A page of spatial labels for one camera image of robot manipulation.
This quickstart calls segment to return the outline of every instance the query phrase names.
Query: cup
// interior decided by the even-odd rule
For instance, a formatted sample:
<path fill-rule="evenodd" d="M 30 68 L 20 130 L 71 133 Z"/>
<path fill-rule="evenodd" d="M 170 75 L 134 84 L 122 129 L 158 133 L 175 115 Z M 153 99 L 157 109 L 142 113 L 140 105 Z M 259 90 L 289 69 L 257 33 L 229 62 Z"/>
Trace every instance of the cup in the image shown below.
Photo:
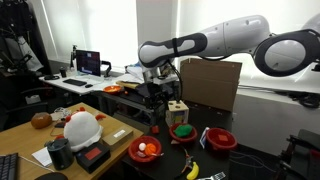
<path fill-rule="evenodd" d="M 61 77 L 67 77 L 67 72 L 66 72 L 66 69 L 61 67 L 60 68 L 60 74 L 61 74 Z"/>
<path fill-rule="evenodd" d="M 56 139 L 54 141 L 47 142 L 45 146 L 48 149 L 53 166 L 56 170 L 66 169 L 71 166 L 74 157 L 68 139 Z"/>

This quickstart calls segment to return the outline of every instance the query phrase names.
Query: keyboard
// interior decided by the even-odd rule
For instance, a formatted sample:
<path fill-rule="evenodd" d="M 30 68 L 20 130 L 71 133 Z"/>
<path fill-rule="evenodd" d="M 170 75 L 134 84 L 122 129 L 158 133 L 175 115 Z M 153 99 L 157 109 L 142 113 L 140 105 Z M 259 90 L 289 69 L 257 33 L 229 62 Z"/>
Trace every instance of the keyboard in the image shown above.
<path fill-rule="evenodd" d="M 66 79 L 62 82 L 72 84 L 75 86 L 83 86 L 83 85 L 87 84 L 87 82 L 85 82 L 85 81 L 79 81 L 79 80 L 75 80 L 75 79 Z"/>
<path fill-rule="evenodd" d="M 18 172 L 18 153 L 0 156 L 0 179 L 15 180 Z"/>

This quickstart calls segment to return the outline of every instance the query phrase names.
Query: black case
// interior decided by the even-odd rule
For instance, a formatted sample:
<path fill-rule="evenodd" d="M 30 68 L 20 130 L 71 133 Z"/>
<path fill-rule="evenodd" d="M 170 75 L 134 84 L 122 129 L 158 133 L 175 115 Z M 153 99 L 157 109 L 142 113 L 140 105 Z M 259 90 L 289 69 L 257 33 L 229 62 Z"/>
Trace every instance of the black case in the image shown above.
<path fill-rule="evenodd" d="M 110 149 L 98 142 L 76 153 L 78 164 L 89 174 L 109 158 Z"/>

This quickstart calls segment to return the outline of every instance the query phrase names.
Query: orange ball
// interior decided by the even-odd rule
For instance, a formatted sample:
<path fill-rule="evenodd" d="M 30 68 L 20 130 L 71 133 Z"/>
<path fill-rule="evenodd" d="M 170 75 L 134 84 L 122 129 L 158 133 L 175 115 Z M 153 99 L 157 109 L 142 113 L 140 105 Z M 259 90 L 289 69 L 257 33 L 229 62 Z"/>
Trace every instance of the orange ball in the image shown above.
<path fill-rule="evenodd" d="M 157 152 L 157 147 L 152 143 L 147 144 L 146 148 L 144 149 L 144 153 L 147 156 L 151 156 L 152 154 L 154 154 L 156 152 Z"/>

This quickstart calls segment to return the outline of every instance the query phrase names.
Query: white desk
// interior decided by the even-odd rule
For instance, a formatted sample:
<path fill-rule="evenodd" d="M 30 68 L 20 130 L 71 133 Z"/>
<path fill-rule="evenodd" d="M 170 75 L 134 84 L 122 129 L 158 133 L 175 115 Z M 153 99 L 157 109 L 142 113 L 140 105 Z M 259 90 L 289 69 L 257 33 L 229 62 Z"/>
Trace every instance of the white desk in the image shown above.
<path fill-rule="evenodd" d="M 40 77 L 39 79 L 45 83 L 79 95 L 90 94 L 93 91 L 102 91 L 105 87 L 116 84 L 114 78 L 112 77 L 105 78 L 104 81 L 97 81 L 96 79 L 92 79 L 88 76 L 68 76 L 65 78 L 62 78 L 60 74 L 56 74 L 55 76 L 59 76 L 60 78 L 56 80 L 44 80 L 44 77 Z M 76 86 L 64 83 L 63 81 L 66 79 L 76 79 L 80 81 L 85 81 L 87 82 L 87 84 L 92 84 L 93 86 L 90 88 L 85 88 L 85 86 Z"/>

